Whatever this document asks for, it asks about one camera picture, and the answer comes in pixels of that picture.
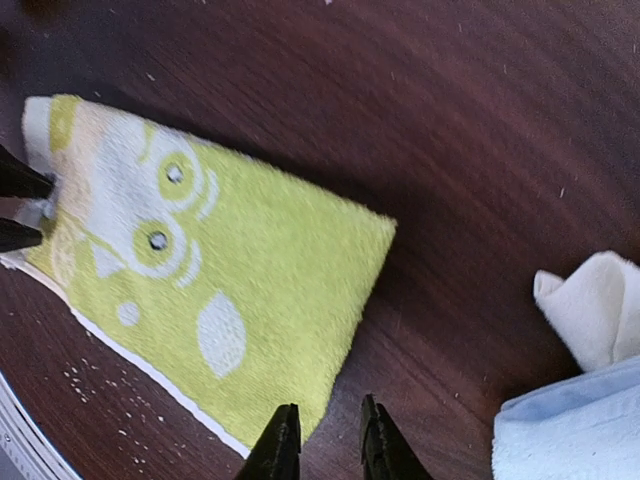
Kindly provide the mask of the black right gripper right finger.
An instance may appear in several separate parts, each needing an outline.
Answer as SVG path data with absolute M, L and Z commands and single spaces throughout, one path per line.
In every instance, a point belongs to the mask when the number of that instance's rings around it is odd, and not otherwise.
M 372 394 L 362 402 L 360 444 L 365 479 L 433 479 L 386 408 Z

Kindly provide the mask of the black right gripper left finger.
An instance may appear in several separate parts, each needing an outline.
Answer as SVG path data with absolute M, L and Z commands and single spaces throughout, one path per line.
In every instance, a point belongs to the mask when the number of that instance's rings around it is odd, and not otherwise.
M 298 406 L 280 405 L 234 480 L 299 480 L 300 451 Z

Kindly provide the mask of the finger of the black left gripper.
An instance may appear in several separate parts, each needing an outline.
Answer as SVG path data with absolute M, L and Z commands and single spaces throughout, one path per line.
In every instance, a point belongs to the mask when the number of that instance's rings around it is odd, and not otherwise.
M 42 243 L 40 230 L 21 224 L 15 220 L 0 220 L 0 252 L 8 253 L 36 247 Z
M 54 191 L 54 181 L 20 162 L 4 146 L 0 147 L 0 195 L 2 198 L 46 199 Z

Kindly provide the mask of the green patterned towel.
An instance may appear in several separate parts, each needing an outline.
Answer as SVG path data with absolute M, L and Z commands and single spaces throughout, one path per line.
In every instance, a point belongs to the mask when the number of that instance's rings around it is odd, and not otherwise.
M 392 218 L 243 153 L 72 95 L 27 99 L 55 178 L 1 257 L 242 456 L 281 404 L 323 419 L 391 247 Z

